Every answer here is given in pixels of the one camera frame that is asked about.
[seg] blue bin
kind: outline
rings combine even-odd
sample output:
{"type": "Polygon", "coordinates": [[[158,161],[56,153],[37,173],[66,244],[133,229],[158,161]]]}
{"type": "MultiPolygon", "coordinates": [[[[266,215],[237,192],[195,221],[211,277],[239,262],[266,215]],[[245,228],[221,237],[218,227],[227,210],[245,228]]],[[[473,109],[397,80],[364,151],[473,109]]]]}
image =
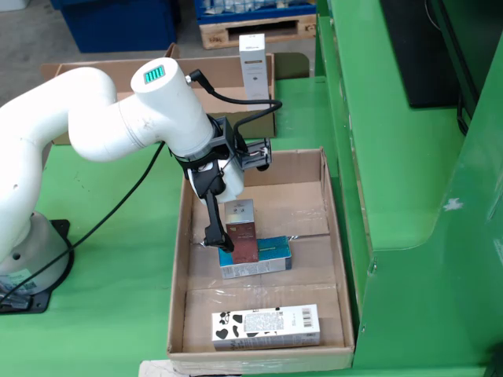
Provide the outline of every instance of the blue bin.
{"type": "Polygon", "coordinates": [[[167,49],[176,42],[177,2],[53,0],[82,53],[167,49]]]}
{"type": "Polygon", "coordinates": [[[199,25],[316,13],[316,6],[309,4],[307,0],[194,0],[194,2],[199,25]],[[288,3],[288,7],[279,6],[281,3],[288,3]]]}

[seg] teal box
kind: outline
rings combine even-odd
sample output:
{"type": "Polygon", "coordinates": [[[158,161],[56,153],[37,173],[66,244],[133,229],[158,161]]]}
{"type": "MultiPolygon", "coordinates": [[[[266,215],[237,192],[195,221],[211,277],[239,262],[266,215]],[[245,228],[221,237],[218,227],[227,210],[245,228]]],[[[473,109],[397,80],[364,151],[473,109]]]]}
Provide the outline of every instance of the teal box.
{"type": "Polygon", "coordinates": [[[259,239],[257,244],[259,246],[259,261],[255,263],[234,265],[232,254],[218,249],[222,278],[232,279],[292,269],[292,252],[287,236],[259,239]]]}

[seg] brown box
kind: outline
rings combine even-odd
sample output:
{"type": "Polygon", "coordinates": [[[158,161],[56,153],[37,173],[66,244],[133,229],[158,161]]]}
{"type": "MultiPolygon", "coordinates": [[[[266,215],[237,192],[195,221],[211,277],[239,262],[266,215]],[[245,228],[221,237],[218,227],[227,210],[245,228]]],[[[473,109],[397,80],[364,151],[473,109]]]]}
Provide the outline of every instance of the brown box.
{"type": "Polygon", "coordinates": [[[183,181],[167,355],[177,370],[191,375],[349,368],[353,327],[324,152],[274,152],[268,170],[246,171],[245,186],[238,199],[253,199],[257,238],[295,236],[292,269],[224,280],[217,249],[200,244],[207,209],[183,181]],[[306,304],[318,305],[320,346],[233,352],[213,347],[212,313],[306,304]]]}
{"type": "MultiPolygon", "coordinates": [[[[309,61],[301,53],[279,53],[281,66],[275,66],[278,54],[267,54],[267,74],[271,98],[275,98],[275,80],[279,78],[291,79],[309,76],[309,61]]],[[[197,59],[178,59],[178,46],[171,44],[164,54],[165,57],[172,57],[177,60],[185,74],[189,74],[196,69],[200,69],[209,80],[216,91],[224,96],[246,99],[244,91],[243,76],[239,57],[208,57],[197,59]]],[[[136,60],[108,60],[108,61],[83,61],[79,63],[65,64],[43,64],[41,72],[45,80],[50,80],[66,71],[79,67],[94,67],[101,69],[109,75],[116,84],[117,98],[122,100],[133,94],[130,88],[130,81],[133,74],[151,59],[136,60]]],[[[194,92],[200,99],[204,110],[214,117],[227,116],[230,124],[234,124],[240,119],[255,114],[259,111],[248,111],[246,105],[229,104],[208,94],[199,84],[193,84],[194,92]]],[[[268,114],[247,123],[240,127],[240,132],[244,137],[275,137],[276,126],[274,114],[268,114]]],[[[69,145],[68,134],[57,137],[54,140],[57,145],[69,145]]]]}
{"type": "Polygon", "coordinates": [[[259,261],[259,245],[255,231],[253,199],[233,200],[224,204],[226,231],[234,243],[233,263],[259,261]]]}

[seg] cable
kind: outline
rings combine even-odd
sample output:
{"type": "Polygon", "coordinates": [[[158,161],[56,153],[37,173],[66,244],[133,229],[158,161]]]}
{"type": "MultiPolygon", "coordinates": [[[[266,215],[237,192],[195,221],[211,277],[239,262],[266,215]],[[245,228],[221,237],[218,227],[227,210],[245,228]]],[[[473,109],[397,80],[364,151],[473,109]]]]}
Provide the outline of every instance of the cable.
{"type": "Polygon", "coordinates": [[[236,138],[236,143],[237,143],[237,148],[240,149],[242,152],[247,152],[248,147],[246,146],[246,143],[244,142],[243,136],[239,132],[239,127],[242,126],[245,123],[251,122],[252,120],[258,119],[264,115],[270,114],[271,112],[275,112],[281,106],[283,106],[283,103],[278,100],[236,100],[234,98],[228,98],[226,96],[223,96],[217,92],[215,92],[215,88],[210,84],[210,82],[207,80],[206,76],[201,72],[199,69],[196,69],[194,72],[191,72],[189,75],[185,77],[187,79],[188,83],[191,82],[198,82],[207,92],[208,94],[211,94],[213,97],[218,98],[220,101],[225,101],[229,102],[230,104],[271,104],[272,106],[270,108],[266,108],[265,110],[262,110],[261,112],[258,112],[254,115],[250,115],[246,118],[243,118],[234,124],[234,135],[236,138]]]}
{"type": "Polygon", "coordinates": [[[157,157],[159,157],[160,151],[163,149],[163,146],[164,146],[164,141],[162,141],[160,143],[158,149],[156,150],[156,153],[154,154],[154,156],[152,157],[152,160],[150,161],[150,164],[147,166],[147,169],[145,170],[145,172],[143,173],[143,175],[140,177],[140,179],[134,184],[133,188],[131,190],[129,190],[129,192],[117,203],[117,205],[115,207],[113,207],[113,209],[110,212],[108,212],[108,214],[104,218],[101,219],[100,222],[98,222],[84,237],[82,237],[80,240],[78,240],[77,242],[75,242],[75,244],[73,244],[71,247],[69,247],[66,251],[63,251],[55,259],[53,259],[52,261],[50,261],[49,263],[47,263],[46,265],[44,265],[39,271],[37,271],[36,273],[33,273],[32,275],[30,275],[29,277],[27,277],[26,279],[24,279],[23,281],[21,281],[13,289],[11,289],[10,291],[8,291],[6,293],[6,295],[3,296],[2,299],[0,299],[0,305],[10,295],[12,295],[15,291],[17,291],[19,288],[23,287],[28,281],[30,281],[31,279],[34,279],[35,277],[37,277],[38,275],[40,275],[41,273],[43,273],[44,271],[46,271],[54,263],[56,263],[61,258],[63,258],[66,254],[68,254],[68,253],[72,252],[73,250],[75,250],[80,244],[82,244],[82,242],[84,242],[85,240],[87,240],[94,232],[96,232],[98,230],[98,228],[100,228],[100,226],[102,226],[115,212],[117,212],[117,210],[126,202],[126,200],[129,199],[129,197],[133,194],[133,192],[135,192],[136,189],[141,185],[141,183],[145,180],[145,178],[147,178],[147,175],[149,175],[150,170],[152,169],[152,167],[154,166],[154,163],[157,160],[157,157]]]}
{"type": "Polygon", "coordinates": [[[426,15],[428,16],[428,19],[430,20],[431,24],[435,26],[435,29],[441,31],[440,27],[435,22],[433,22],[433,19],[430,16],[430,11],[428,10],[428,0],[424,0],[424,8],[426,9],[426,15]]]}
{"type": "Polygon", "coordinates": [[[228,98],[226,96],[223,96],[215,91],[211,93],[213,97],[218,98],[220,101],[225,101],[229,102],[230,104],[271,104],[272,106],[270,108],[266,108],[262,110],[261,112],[257,112],[256,114],[247,116],[246,118],[238,120],[234,124],[234,132],[237,134],[240,134],[239,132],[239,127],[243,126],[245,123],[251,122],[252,120],[258,119],[263,117],[264,115],[270,114],[271,112],[275,112],[276,110],[279,110],[281,106],[283,106],[283,103],[279,100],[236,100],[234,98],[228,98]]]}
{"type": "Polygon", "coordinates": [[[468,133],[468,124],[466,124],[463,118],[463,95],[459,93],[457,98],[457,126],[463,135],[466,136],[468,133]]]}

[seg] white product box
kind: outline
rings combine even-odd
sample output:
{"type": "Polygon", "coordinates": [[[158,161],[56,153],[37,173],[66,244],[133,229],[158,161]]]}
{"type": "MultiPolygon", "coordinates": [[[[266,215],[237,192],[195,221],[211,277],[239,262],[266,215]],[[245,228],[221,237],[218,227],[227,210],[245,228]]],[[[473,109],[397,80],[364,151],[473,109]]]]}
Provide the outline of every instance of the white product box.
{"type": "Polygon", "coordinates": [[[316,305],[240,310],[211,315],[217,351],[317,346],[320,324],[316,305]]]}
{"type": "MultiPolygon", "coordinates": [[[[268,100],[266,36],[240,35],[239,55],[246,96],[249,100],[268,100]]],[[[248,110],[263,110],[269,106],[269,104],[249,104],[248,110]]]]}

